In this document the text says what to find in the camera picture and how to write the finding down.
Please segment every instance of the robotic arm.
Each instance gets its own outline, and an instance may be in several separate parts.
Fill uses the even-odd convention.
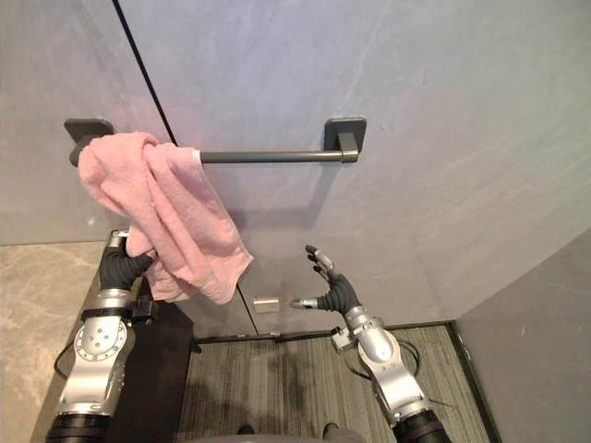
[[[351,283],[332,261],[314,246],[306,246],[314,270],[329,284],[323,296],[295,300],[292,307],[337,311],[347,325],[332,335],[337,350],[354,346],[371,374],[374,390],[396,441],[417,443],[449,442],[429,400],[403,363],[398,341],[384,329],[382,321],[368,314]]]
[[[74,340],[76,360],[59,399],[59,414],[46,441],[102,442],[124,384],[125,363],[135,343],[132,322],[152,317],[154,305],[132,299],[134,280],[152,263],[129,257],[127,231],[113,231],[99,267],[101,290],[82,312]]]

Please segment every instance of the cable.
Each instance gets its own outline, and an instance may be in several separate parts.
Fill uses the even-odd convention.
[[[126,16],[123,13],[123,10],[121,9],[121,5],[119,5],[119,1],[113,0],[113,6],[115,7],[115,12],[119,17],[119,21],[121,22],[123,31],[126,34],[127,42],[129,43],[129,46],[131,46],[131,52],[136,57],[136,62],[138,63],[139,71],[141,71],[141,75],[144,77],[144,81],[146,82],[146,86],[148,87],[148,91],[150,92],[151,99],[154,101],[156,110],[158,111],[160,118],[163,120],[164,127],[166,128],[166,132],[168,133],[168,137],[170,138],[170,141],[172,141],[176,145],[175,135],[173,134],[173,130],[171,129],[168,123],[168,119],[166,118],[164,109],[160,104],[160,100],[158,100],[158,95],[156,94],[156,90],[154,89],[154,86],[151,83],[150,76],[148,75],[148,70],[146,69],[144,62],[141,59],[138,46],[136,45],[136,41],[134,40],[133,35],[131,35],[131,29],[127,24]]]
[[[73,344],[74,344],[74,340],[72,339],[71,341],[69,341],[67,343],[67,345],[64,347],[64,349],[62,349],[62,352],[59,353],[59,355],[57,355],[57,357],[55,358],[55,361],[54,361],[54,371],[58,376],[60,376],[63,379],[67,379],[67,375],[64,374],[64,372],[59,368],[59,362],[66,354],[67,350],[70,349],[70,347]]]
[[[355,369],[354,367],[352,367],[349,362],[347,361],[347,357],[346,357],[346,353],[343,354],[343,360],[344,363],[347,365],[347,368],[349,369],[349,371],[351,371],[353,374],[355,374],[358,377],[364,378],[365,380],[371,380],[371,377],[367,374],[364,374],[363,372]]]
[[[401,345],[401,347],[403,349],[405,349],[408,353],[410,353],[413,357],[413,360],[415,360],[415,372],[413,374],[414,377],[416,377],[416,375],[418,374],[418,371],[420,370],[421,367],[421,354],[418,351],[418,349],[416,348],[416,346],[408,341],[408,340],[403,340],[403,339],[396,339],[399,344]],[[347,361],[346,358],[346,353],[343,354],[343,359],[344,359],[344,363],[347,365],[347,368],[349,369],[349,371],[351,371],[353,374],[355,374],[358,377],[362,377],[365,380],[371,380],[371,377],[368,374],[364,374],[363,372],[359,371],[358,369],[355,369],[354,367],[351,366],[351,364]]]
[[[458,407],[455,404],[449,404],[449,403],[446,403],[445,401],[441,401],[441,400],[434,400],[434,399],[428,399],[428,400],[431,403],[440,404],[441,406],[447,406],[448,408],[458,409]]]
[[[421,353],[418,351],[418,349],[412,342],[404,339],[396,340],[404,349],[406,349],[413,356],[413,359],[415,360],[415,372],[413,376],[416,377],[418,375],[418,371],[420,371],[421,369]]]

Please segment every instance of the towel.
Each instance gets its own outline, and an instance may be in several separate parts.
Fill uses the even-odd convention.
[[[147,133],[94,139],[81,153],[82,184],[129,218],[127,253],[153,254],[146,275],[155,300],[203,293],[229,302],[252,261],[201,165],[199,151]]]

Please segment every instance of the black cable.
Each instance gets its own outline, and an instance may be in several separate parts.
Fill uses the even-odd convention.
[[[415,360],[415,372],[413,376],[416,377],[418,375],[418,371],[420,371],[421,369],[421,353],[418,351],[418,349],[412,342],[404,339],[396,340],[404,349],[406,349],[413,356],[413,359]]]
[[[260,335],[259,329],[257,328],[257,324],[255,323],[255,320],[252,317],[252,314],[250,314],[250,309],[248,309],[247,301],[245,300],[244,295],[242,294],[242,290],[240,289],[240,286],[238,284],[236,285],[236,290],[238,291],[238,294],[240,295],[240,298],[242,299],[242,303],[244,304],[244,308],[247,311],[248,318],[250,318],[250,323],[252,324],[252,327],[254,328],[255,333],[257,335]]]
[[[445,401],[441,401],[441,400],[434,400],[434,399],[428,399],[431,403],[436,403],[436,404],[440,404],[441,406],[447,406],[448,408],[453,408],[453,409],[457,409],[458,407],[455,404],[449,404],[446,403]]]
[[[349,371],[351,371],[353,374],[355,374],[358,377],[364,378],[365,380],[371,380],[371,377],[367,374],[364,374],[363,372],[355,369],[354,367],[352,367],[349,362],[347,361],[347,357],[346,357],[346,353],[343,354],[343,360],[344,363],[347,365],[347,368],[349,369]]]
[[[74,344],[74,340],[72,339],[71,341],[69,341],[67,343],[67,345],[64,347],[64,349],[62,349],[62,352],[59,353],[59,355],[57,355],[57,357],[55,358],[55,361],[54,361],[54,371],[58,376],[60,376],[63,379],[67,379],[67,375],[64,374],[64,372],[59,368],[59,362],[66,354],[67,350],[70,349],[70,347],[73,344]]]
[[[413,360],[415,360],[415,372],[413,374],[414,377],[416,377],[416,375],[418,374],[418,371],[420,370],[421,367],[421,354],[418,351],[418,349],[416,348],[416,346],[408,341],[408,340],[403,340],[403,339],[396,339],[399,344],[401,345],[401,347],[403,349],[405,349],[408,353],[410,353],[413,357]],[[359,371],[358,369],[355,369],[354,367],[351,366],[351,364],[347,361],[346,358],[346,354],[343,355],[343,359],[344,359],[344,363],[347,365],[347,368],[349,369],[349,371],[351,371],[353,374],[355,374],[358,377],[362,377],[365,380],[371,380],[371,377],[367,374],[364,374],[363,372]]]

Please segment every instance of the dark gray towel bar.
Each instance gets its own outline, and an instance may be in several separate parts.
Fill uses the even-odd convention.
[[[106,120],[70,118],[64,122],[69,135],[76,142],[70,162],[78,166],[78,156],[93,138],[115,133]],[[366,133],[367,122],[362,117],[333,118],[324,126],[322,151],[260,151],[260,152],[205,152],[203,163],[291,163],[291,162],[356,162]]]

